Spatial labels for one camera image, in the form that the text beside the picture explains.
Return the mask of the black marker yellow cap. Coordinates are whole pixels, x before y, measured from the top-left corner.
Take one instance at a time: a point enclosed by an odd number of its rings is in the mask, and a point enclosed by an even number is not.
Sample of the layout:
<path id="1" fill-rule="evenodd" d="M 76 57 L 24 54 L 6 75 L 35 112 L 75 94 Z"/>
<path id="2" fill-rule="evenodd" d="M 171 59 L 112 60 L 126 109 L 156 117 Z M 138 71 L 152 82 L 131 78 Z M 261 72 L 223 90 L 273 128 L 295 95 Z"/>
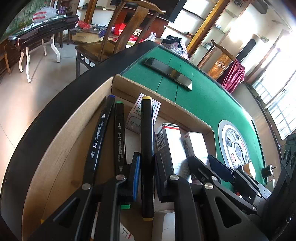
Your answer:
<path id="1" fill-rule="evenodd" d="M 142 97 L 141 109 L 141 212 L 144 221 L 154 217 L 154 120 L 152 98 Z"/>

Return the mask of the white red long box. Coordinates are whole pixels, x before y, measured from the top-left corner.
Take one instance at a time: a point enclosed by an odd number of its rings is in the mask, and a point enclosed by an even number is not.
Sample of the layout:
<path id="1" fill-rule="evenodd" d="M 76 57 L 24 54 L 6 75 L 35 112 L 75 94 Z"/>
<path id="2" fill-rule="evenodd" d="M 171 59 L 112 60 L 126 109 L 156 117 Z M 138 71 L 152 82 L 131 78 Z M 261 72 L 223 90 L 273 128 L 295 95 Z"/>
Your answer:
<path id="1" fill-rule="evenodd" d="M 166 175 L 176 174 L 192 183 L 179 126 L 163 123 L 155 131 L 155 137 Z"/>

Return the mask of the black marker green cap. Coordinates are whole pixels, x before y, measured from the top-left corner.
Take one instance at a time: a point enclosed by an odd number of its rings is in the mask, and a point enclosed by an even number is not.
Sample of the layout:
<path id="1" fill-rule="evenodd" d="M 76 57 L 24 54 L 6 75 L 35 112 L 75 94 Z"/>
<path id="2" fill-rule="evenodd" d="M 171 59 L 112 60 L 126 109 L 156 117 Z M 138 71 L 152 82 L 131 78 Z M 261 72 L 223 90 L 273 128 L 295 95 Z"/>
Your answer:
<path id="1" fill-rule="evenodd" d="M 126 169 L 126 146 L 125 146 L 125 115 L 124 104 L 122 101 L 117 101 L 114 107 L 114 172 L 115 175 L 125 175 L 126 181 L 121 184 L 121 196 L 128 196 L 129 183 Z"/>

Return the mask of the white blue medicine box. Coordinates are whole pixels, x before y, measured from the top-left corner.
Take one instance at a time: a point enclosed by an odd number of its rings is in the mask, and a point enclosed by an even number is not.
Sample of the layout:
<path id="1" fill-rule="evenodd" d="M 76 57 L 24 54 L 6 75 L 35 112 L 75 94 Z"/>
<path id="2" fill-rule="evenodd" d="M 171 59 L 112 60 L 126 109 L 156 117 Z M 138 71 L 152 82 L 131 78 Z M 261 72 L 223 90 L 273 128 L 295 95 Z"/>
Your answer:
<path id="1" fill-rule="evenodd" d="M 208 152 L 204 137 L 201 133 L 188 132 L 181 137 L 186 157 L 197 157 L 205 165 L 208 165 Z"/>

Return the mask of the white cube box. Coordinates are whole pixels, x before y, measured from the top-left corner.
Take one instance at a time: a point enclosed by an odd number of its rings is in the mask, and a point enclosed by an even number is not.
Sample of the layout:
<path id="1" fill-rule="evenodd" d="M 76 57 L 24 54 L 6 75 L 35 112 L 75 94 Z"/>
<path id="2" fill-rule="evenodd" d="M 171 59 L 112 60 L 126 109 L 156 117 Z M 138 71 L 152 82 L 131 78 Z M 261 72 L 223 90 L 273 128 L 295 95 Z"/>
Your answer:
<path id="1" fill-rule="evenodd" d="M 125 122 L 125 127 L 130 131 L 140 134 L 140 120 L 141 120 L 141 110 L 142 110 L 142 98 L 146 96 L 145 94 L 141 93 L 134 106 L 132 107 L 129 115 L 127 117 L 127 121 Z M 161 107 L 161 103 L 157 100 L 152 98 L 152 116 L 154 123 L 156 123 L 156 119 L 158 117 L 158 113 Z"/>

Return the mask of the black marker blue cap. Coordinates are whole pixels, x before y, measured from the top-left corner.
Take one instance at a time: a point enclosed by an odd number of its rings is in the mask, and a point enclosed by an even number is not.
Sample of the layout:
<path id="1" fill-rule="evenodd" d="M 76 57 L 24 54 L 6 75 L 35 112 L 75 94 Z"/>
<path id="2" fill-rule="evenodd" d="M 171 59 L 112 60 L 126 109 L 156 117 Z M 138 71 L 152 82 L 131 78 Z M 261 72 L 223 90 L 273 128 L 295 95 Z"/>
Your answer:
<path id="1" fill-rule="evenodd" d="M 115 96 L 111 94 L 107 97 L 103 109 L 99 115 L 99 119 L 97 121 L 85 161 L 82 179 L 82 187 L 84 189 L 87 189 L 87 186 L 91 186 L 95 182 L 95 176 L 99 166 L 104 136 L 107 130 L 114 103 Z"/>

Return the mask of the cream cartoon case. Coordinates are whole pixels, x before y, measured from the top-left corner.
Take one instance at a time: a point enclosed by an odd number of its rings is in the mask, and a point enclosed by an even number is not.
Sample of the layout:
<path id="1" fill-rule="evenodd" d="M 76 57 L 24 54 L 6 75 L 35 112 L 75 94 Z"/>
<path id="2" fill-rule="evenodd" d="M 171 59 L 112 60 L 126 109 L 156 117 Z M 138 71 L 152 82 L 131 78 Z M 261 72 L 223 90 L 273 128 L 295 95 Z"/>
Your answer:
<path id="1" fill-rule="evenodd" d="M 242 166 L 242 169 L 252 178 L 256 178 L 256 170 L 251 160 L 249 160 L 248 163 L 244 164 Z"/>

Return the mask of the white rounded plastic case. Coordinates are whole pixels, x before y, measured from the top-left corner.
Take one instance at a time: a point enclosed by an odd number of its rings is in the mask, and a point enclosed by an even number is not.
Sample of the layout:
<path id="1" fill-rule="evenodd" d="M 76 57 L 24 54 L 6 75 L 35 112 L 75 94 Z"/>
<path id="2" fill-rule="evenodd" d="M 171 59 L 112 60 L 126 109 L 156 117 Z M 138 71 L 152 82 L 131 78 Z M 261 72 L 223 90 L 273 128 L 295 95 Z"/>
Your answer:
<path id="1" fill-rule="evenodd" d="M 172 210 L 156 211 L 152 225 L 152 241 L 174 241 L 175 212 Z"/>

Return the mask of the large white pill bottle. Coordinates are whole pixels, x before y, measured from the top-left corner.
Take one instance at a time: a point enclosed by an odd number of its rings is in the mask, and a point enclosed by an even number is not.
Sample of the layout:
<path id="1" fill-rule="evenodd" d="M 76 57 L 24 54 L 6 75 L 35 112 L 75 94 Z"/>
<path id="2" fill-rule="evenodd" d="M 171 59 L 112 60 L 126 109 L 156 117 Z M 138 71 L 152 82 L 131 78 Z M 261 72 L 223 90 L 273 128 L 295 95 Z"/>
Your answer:
<path id="1" fill-rule="evenodd" d="M 133 234 L 121 223 L 122 210 L 131 209 L 130 204 L 117 205 L 99 202 L 95 214 L 91 240 L 135 240 Z"/>

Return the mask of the black cylinder motor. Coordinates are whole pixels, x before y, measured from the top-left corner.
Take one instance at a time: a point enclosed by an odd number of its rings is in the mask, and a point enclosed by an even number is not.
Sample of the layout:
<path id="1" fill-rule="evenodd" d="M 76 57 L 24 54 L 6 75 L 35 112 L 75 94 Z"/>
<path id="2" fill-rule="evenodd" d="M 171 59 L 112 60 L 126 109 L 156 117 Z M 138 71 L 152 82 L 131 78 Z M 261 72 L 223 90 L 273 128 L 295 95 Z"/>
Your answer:
<path id="1" fill-rule="evenodd" d="M 273 167 L 272 165 L 268 165 L 268 166 L 262 168 L 262 170 L 261 170 L 262 178 L 266 179 L 269 176 L 272 176 L 274 169 L 276 169 L 276 166 Z"/>

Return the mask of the round mahjong table centre panel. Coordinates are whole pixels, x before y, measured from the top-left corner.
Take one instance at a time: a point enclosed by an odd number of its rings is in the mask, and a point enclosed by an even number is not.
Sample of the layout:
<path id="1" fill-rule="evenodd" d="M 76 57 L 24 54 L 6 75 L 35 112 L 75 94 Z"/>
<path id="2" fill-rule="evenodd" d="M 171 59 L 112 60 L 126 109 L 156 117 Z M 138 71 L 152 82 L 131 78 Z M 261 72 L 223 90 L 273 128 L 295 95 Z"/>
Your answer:
<path id="1" fill-rule="evenodd" d="M 249 151 L 239 130 L 231 122 L 218 125 L 218 140 L 225 165 L 237 169 L 250 161 Z"/>

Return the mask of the black smartphone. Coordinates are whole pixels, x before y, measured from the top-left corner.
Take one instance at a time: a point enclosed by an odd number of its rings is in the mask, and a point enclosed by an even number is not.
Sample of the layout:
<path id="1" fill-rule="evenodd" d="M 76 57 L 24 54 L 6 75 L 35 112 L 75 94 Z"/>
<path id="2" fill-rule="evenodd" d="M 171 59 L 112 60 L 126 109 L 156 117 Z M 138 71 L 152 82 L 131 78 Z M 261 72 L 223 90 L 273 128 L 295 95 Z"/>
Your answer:
<path id="1" fill-rule="evenodd" d="M 185 89 L 192 91 L 192 80 L 180 73 L 179 71 L 177 71 L 176 69 L 166 65 L 165 63 L 151 57 L 144 61 L 144 65 L 149 68 L 152 68 L 154 71 L 158 73 L 161 73 L 163 76 L 170 78 L 171 80 L 175 81 Z"/>

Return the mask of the red cloth on chair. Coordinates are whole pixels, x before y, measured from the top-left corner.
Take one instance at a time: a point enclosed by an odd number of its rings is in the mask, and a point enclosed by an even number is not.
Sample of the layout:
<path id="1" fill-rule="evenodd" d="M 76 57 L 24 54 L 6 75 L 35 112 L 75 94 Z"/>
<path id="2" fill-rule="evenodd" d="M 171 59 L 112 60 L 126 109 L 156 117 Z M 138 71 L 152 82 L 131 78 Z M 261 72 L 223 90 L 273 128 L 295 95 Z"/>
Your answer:
<path id="1" fill-rule="evenodd" d="M 242 66 L 239 61 L 235 60 L 230 64 L 229 68 L 221 74 L 217 81 L 225 90 L 232 93 L 238 84 L 244 81 L 244 77 L 244 66 Z"/>

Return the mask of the wooden chair far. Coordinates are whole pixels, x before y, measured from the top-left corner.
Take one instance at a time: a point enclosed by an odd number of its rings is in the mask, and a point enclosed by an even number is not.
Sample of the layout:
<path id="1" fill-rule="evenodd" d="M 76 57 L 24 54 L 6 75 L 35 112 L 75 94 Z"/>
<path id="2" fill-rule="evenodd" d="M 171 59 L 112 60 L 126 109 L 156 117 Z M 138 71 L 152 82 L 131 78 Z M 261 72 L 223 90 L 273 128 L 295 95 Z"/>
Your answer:
<path id="1" fill-rule="evenodd" d="M 205 54 L 205 56 L 201 59 L 201 61 L 197 65 L 197 67 L 199 69 L 202 69 L 205 66 L 205 64 L 208 62 L 210 57 L 212 56 L 213 51 L 215 49 L 219 49 L 222 52 L 221 55 L 215 61 L 213 66 L 210 68 L 210 70 L 207 72 L 207 74 L 211 78 L 217 80 L 221 76 L 221 74 L 224 72 L 224 70 L 226 70 L 226 68 L 232 62 L 236 61 L 236 58 L 228 50 L 226 50 L 224 47 L 217 44 L 214 40 L 211 40 L 211 43 L 212 43 L 211 48 L 208 50 L 208 52 Z"/>

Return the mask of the pile of clothes bags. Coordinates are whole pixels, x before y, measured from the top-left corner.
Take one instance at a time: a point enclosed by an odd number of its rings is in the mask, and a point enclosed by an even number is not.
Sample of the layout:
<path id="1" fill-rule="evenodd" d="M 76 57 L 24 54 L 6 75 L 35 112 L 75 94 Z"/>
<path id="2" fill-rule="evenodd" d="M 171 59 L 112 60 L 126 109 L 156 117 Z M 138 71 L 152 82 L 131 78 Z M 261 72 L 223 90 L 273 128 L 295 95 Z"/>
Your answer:
<path id="1" fill-rule="evenodd" d="M 189 60 L 187 47 L 181 38 L 168 35 L 161 41 L 161 45 Z"/>

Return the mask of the black television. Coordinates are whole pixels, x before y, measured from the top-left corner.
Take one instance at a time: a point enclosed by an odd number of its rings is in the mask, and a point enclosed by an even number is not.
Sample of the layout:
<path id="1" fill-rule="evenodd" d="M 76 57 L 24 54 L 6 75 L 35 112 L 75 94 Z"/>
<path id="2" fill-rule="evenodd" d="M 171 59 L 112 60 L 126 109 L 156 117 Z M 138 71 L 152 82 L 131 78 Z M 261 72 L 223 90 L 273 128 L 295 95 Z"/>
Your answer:
<path id="1" fill-rule="evenodd" d="M 148 0 L 148 2 L 155 4 L 161 10 L 165 10 L 166 13 L 160 14 L 159 17 L 173 23 L 187 0 Z M 120 3 L 120 0 L 112 0 L 110 5 L 118 6 Z M 137 4 L 126 3 L 125 7 L 136 9 Z"/>

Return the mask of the black glass side table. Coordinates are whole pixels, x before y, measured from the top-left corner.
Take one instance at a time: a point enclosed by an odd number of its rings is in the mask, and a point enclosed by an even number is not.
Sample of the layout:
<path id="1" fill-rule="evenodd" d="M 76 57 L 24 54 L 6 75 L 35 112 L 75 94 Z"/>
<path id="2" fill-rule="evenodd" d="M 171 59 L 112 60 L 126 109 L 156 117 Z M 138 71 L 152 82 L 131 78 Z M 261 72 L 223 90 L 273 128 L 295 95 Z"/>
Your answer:
<path id="1" fill-rule="evenodd" d="M 57 62 L 61 62 L 61 55 L 55 46 L 55 35 L 69 30 L 76 26 L 79 16 L 77 15 L 58 15 L 40 23 L 31 24 L 26 28 L 8 37 L 10 43 L 20 51 L 18 68 L 23 72 L 22 62 L 26 57 L 26 77 L 31 83 L 30 78 L 30 54 L 39 48 L 43 48 L 44 55 L 47 55 L 46 45 L 50 45 L 57 57 Z"/>

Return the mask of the white red plastic bag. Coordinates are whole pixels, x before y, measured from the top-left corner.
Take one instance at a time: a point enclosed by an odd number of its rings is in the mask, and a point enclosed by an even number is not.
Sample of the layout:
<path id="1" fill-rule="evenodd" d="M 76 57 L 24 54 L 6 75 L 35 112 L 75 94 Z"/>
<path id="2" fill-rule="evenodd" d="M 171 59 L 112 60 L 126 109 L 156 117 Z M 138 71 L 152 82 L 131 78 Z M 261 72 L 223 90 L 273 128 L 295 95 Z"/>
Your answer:
<path id="1" fill-rule="evenodd" d="M 33 23 L 40 23 L 42 21 L 48 20 L 50 18 L 53 18 L 59 14 L 59 10 L 46 6 L 42 9 L 38 10 L 36 13 L 34 13 L 32 17 Z"/>

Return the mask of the floral wall painting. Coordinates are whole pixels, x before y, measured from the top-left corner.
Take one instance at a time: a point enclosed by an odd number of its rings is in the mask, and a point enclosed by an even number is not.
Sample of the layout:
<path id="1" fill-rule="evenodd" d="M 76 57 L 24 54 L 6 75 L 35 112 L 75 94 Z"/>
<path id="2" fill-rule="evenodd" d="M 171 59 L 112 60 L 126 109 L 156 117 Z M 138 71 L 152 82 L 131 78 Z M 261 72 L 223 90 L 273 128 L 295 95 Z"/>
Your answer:
<path id="1" fill-rule="evenodd" d="M 18 30 L 32 23 L 33 15 L 43 7 L 49 6 L 51 1 L 33 0 L 30 1 L 8 25 L 6 31 L 1 36 L 1 42 L 9 35 L 16 33 Z"/>

